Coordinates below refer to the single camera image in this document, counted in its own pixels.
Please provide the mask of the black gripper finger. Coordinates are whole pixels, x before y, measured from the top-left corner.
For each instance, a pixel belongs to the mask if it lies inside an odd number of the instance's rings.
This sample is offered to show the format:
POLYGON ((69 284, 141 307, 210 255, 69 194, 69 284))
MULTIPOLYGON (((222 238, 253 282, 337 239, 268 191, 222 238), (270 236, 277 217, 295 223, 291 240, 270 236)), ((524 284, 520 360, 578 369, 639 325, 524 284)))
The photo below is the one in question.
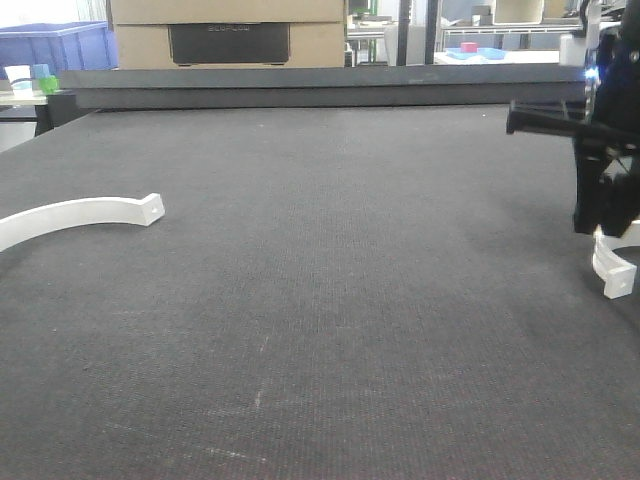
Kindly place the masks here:
POLYGON ((506 133, 529 132, 562 137, 581 137, 618 148, 631 147, 631 133, 592 122, 586 117, 584 101, 559 100, 530 103, 512 101, 506 133))

